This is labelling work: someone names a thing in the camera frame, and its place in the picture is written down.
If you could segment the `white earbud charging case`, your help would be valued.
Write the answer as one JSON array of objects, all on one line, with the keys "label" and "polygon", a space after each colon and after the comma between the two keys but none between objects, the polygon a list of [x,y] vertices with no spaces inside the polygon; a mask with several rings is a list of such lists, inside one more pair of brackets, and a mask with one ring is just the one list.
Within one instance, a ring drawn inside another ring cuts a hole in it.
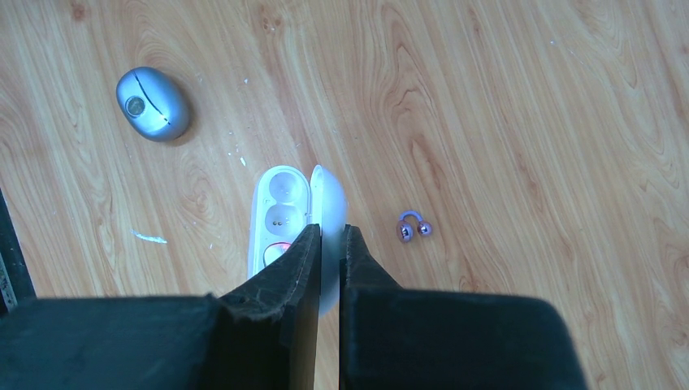
[{"label": "white earbud charging case", "polygon": [[319,225],[322,264],[318,314],[323,317],[340,299],[339,260],[345,257],[348,208],[343,185],[321,165],[315,166],[309,179],[286,165],[265,171],[253,193],[247,277],[265,268],[263,253],[268,245],[292,244],[306,225]]}]

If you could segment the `white earbud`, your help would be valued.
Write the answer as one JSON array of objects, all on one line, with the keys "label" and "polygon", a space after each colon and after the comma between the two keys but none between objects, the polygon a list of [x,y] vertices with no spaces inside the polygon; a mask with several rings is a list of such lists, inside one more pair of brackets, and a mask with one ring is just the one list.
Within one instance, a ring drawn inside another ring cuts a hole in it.
[{"label": "white earbud", "polygon": [[271,265],[275,260],[284,255],[291,244],[288,242],[276,242],[268,245],[263,253],[263,264],[265,267]]}]

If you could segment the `purple earbud charging case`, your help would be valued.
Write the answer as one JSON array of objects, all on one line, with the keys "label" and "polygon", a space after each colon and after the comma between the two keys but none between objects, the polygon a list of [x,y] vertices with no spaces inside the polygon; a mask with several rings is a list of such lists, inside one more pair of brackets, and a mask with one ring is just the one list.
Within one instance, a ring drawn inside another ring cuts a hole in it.
[{"label": "purple earbud charging case", "polygon": [[156,68],[136,67],[126,72],[115,93],[124,117],[149,141],[173,141],[189,127],[187,99],[172,78]]}]

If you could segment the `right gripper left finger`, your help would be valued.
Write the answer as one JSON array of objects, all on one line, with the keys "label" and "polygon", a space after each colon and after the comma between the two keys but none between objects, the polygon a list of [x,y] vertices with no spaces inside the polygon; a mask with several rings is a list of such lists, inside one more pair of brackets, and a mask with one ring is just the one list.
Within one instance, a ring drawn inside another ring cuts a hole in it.
[{"label": "right gripper left finger", "polygon": [[4,389],[311,389],[321,232],[217,297],[40,299],[1,320]]}]

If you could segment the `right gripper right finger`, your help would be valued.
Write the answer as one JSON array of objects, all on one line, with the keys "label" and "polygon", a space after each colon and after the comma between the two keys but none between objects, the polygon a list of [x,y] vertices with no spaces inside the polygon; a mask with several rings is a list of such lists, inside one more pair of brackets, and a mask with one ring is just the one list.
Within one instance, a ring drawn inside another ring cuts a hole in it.
[{"label": "right gripper right finger", "polygon": [[584,389],[557,310],[534,297],[401,287],[361,230],[340,261],[343,389]]}]

